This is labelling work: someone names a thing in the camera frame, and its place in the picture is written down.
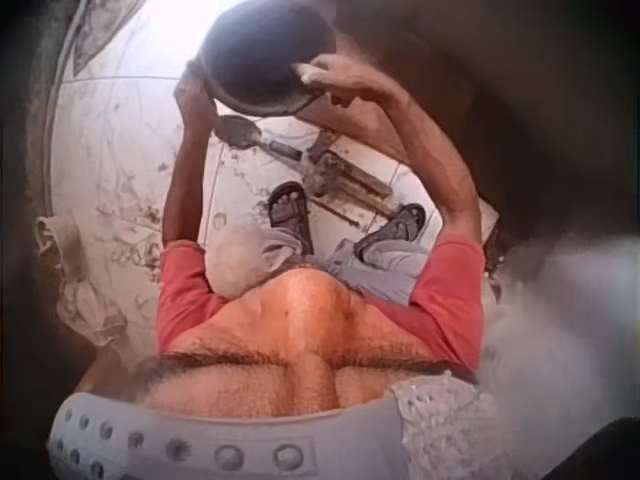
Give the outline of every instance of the sandal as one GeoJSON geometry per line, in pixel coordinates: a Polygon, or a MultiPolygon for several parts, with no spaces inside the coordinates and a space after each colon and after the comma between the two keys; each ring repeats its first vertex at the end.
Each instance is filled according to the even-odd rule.
{"type": "Polygon", "coordinates": [[[298,182],[278,185],[267,200],[271,228],[286,228],[302,241],[302,253],[313,255],[307,196],[298,182]]]}
{"type": "Polygon", "coordinates": [[[353,253],[364,263],[364,251],[382,240],[413,242],[427,223],[427,213],[419,203],[404,205],[398,213],[377,232],[370,233],[353,246],[353,253]]]}

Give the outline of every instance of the cloth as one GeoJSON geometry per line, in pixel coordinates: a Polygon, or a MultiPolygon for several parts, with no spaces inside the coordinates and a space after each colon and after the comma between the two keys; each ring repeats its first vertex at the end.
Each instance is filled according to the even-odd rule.
{"type": "MultiPolygon", "coordinates": [[[[280,265],[286,260],[281,251],[300,255],[299,239],[282,235],[282,229],[273,230],[263,230],[263,252],[277,258],[280,265]]],[[[441,235],[430,254],[402,241],[380,242],[374,247],[365,256],[366,264],[350,265],[314,256],[305,257],[305,261],[326,268],[363,291],[367,303],[420,339],[434,361],[448,361],[475,371],[483,330],[481,246],[460,235],[441,235]]],[[[169,244],[160,269],[163,287],[158,307],[158,348],[166,351],[177,335],[213,317],[227,300],[211,290],[205,253],[195,242],[169,244]]]]}

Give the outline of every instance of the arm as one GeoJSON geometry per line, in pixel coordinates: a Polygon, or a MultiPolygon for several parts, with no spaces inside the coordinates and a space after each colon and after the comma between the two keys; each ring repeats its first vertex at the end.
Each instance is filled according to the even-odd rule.
{"type": "Polygon", "coordinates": [[[296,66],[301,80],[321,87],[347,106],[354,97],[380,105],[411,159],[414,173],[433,199],[444,233],[480,242],[480,208],[471,173],[455,146],[411,96],[375,68],[339,55],[321,55],[313,65],[296,66]]]}
{"type": "Polygon", "coordinates": [[[204,164],[209,136],[216,121],[215,104],[205,92],[203,78],[192,62],[174,92],[184,134],[171,177],[162,218],[162,244],[198,240],[202,220],[204,164]]]}

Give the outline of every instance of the gray pants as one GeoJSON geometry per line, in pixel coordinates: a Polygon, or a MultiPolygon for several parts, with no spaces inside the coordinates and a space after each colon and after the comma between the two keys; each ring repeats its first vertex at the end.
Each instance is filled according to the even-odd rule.
{"type": "Polygon", "coordinates": [[[286,262],[304,261],[317,265],[347,285],[370,292],[378,298],[407,305],[409,295],[429,256],[420,245],[403,240],[373,244],[364,255],[365,263],[353,255],[353,242],[343,240],[328,259],[302,256],[302,243],[284,228],[261,229],[260,244],[270,272],[286,262]]]}

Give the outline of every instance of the man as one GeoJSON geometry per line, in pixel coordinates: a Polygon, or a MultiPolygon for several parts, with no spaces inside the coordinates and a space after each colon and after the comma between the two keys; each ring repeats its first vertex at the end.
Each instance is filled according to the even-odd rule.
{"type": "MultiPolygon", "coordinates": [[[[393,295],[384,295],[380,282],[368,284],[365,274],[332,276],[308,257],[312,243],[304,192],[286,184],[269,201],[276,228],[264,232],[268,248],[263,253],[273,266],[270,274],[259,275],[237,298],[212,291],[196,241],[207,145],[221,125],[201,73],[190,65],[175,92],[184,136],[162,225],[161,360],[138,399],[142,405],[195,416],[301,415],[380,398],[390,385],[418,374],[451,370],[469,380],[478,367],[484,257],[469,170],[438,125],[394,80],[338,55],[322,55],[312,63],[316,68],[298,68],[306,85],[326,90],[344,106],[355,97],[375,102],[396,128],[442,216],[429,259],[411,273],[416,263],[407,268],[407,260],[411,263],[415,249],[399,242],[404,253],[386,261],[394,271],[370,272],[378,279],[417,277],[408,298],[397,303],[379,298],[393,295]]],[[[415,238],[424,223],[420,209],[412,206],[398,217],[390,223],[391,238],[415,238]]],[[[376,265],[379,238],[359,242],[360,258],[376,265]]],[[[378,260],[390,253],[378,250],[378,260]]],[[[418,255],[421,264],[424,253],[418,255]]],[[[387,284],[391,288],[394,282],[387,284]]]]}

